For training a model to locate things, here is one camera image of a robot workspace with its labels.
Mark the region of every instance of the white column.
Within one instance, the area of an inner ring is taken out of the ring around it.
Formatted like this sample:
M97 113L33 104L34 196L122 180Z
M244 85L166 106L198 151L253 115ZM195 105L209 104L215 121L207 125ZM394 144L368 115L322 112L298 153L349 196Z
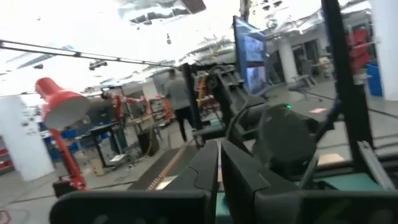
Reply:
M372 0L373 31L384 98L398 100L398 1Z
M280 39L278 41L278 49L280 60L282 61L282 68L284 70L286 83L294 82L294 77L297 76L296 63L292 47L287 39Z
M328 36L326 34L326 30L324 28L319 29L319 31L317 32L317 35L318 35L318 40L319 40L320 51L323 51L326 49L327 46L329 46L329 40L328 40Z
M54 168L39 127L20 96L0 97L0 134L12 163L24 181L38 179Z

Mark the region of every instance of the led light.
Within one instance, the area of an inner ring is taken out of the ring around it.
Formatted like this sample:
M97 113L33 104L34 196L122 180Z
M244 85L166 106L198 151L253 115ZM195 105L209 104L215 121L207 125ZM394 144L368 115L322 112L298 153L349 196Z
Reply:
M117 57L110 57L110 56L104 56L104 55L95 55L95 54L86 54L86 53L81 53L81 57L86 57L86 58L93 58L93 59L102 59L102 60L117 60Z
M7 48L7 49L25 50L25 51L37 52L37 53L43 53L43 54L57 54L57 55L74 55L74 54L76 54L76 52L69 51L69 50L51 49L51 48L46 48L46 47L36 47L36 46L7 43L7 42L2 42L0 44L0 46Z
M142 61L127 59L127 58L121 58L120 61L121 62L130 62L130 63L141 63L142 62Z

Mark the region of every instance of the computer monitor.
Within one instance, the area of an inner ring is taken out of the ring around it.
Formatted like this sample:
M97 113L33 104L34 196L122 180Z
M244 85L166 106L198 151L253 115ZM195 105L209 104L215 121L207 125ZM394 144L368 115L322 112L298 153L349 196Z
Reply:
M242 18L233 17L236 65L247 91L262 95L268 87L266 36Z
M90 105L90 110L86 115L89 116L92 125L107 124L116 119L115 111L110 101Z

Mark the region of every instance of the metal beam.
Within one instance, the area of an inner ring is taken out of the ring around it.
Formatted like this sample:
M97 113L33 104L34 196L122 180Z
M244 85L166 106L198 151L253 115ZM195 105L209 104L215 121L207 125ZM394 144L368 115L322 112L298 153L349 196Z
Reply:
M21 51L21 52L31 52L31 53L38 53L38 54L59 55L59 56L75 57L75 58L106 60L106 61L112 61L112 62L133 63L133 64L139 64L139 65L155 65L155 66L159 66L159 67L176 68L174 66L164 65L161 63L150 62L150 61L146 61L146 60L134 60L134 59L122 58L122 57L90 54L90 53L78 52L75 50L56 49L53 47L44 47L44 46L40 46L40 45L26 44L26 43L13 42L13 41L8 41L8 40L1 40L1 39L0 39L0 49L17 50L17 51Z

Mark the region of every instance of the man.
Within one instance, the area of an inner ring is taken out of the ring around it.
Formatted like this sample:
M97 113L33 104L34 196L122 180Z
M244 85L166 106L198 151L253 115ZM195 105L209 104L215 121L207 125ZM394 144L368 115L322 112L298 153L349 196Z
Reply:
M116 119L121 122L122 121L122 103L138 103L140 101L145 101L145 97L142 96L141 99L134 99L134 98L128 98L125 96L117 95L114 93L111 93L109 91L103 91L101 94L101 97L103 100L112 100L113 107L115 109L116 113Z
M164 90L166 97L171 102L172 108L174 110L175 119L180 125L182 139L184 140L184 142L186 142L187 135L185 134L184 120L188 120L191 127L193 127L193 124L188 90L185 84L185 80L182 77L177 77L175 70L170 70L169 80L165 84Z

